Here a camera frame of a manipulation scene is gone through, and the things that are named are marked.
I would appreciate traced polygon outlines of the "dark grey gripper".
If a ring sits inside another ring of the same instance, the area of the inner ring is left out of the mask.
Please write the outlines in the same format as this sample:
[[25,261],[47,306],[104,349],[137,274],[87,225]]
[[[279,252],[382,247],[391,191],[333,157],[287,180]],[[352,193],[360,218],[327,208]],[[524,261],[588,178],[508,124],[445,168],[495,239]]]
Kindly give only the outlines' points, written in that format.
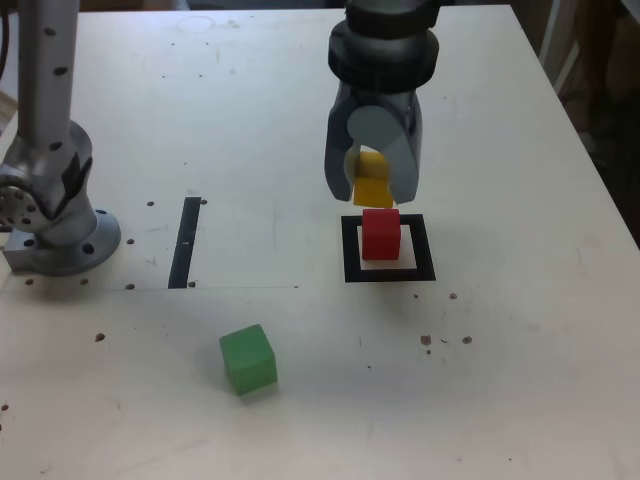
[[397,204],[413,201],[419,184],[422,135],[415,91],[374,93],[341,82],[328,117],[324,157],[325,179],[334,198],[350,200],[365,146],[387,162],[393,200]]

